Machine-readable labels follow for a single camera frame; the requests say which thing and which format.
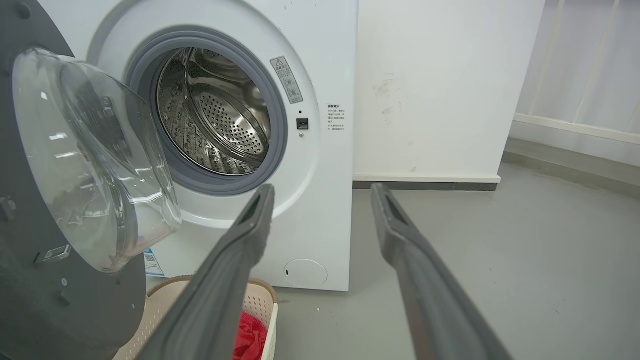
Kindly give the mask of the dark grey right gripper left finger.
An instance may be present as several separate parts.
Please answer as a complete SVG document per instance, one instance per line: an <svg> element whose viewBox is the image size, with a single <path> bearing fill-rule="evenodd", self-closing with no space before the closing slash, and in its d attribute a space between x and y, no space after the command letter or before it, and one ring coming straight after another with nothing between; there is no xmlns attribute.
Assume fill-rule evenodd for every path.
<svg viewBox="0 0 640 360"><path fill-rule="evenodd" d="M260 186L171 306L140 360L230 360L250 271L260 262L275 188Z"/></svg>

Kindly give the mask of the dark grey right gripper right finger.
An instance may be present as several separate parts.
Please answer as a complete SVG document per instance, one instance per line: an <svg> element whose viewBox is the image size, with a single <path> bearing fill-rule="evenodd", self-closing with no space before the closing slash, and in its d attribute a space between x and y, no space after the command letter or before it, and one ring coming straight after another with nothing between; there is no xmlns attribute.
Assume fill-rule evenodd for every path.
<svg viewBox="0 0 640 360"><path fill-rule="evenodd" d="M418 360L510 360L512 355L391 190L371 185L382 257L397 274Z"/></svg>

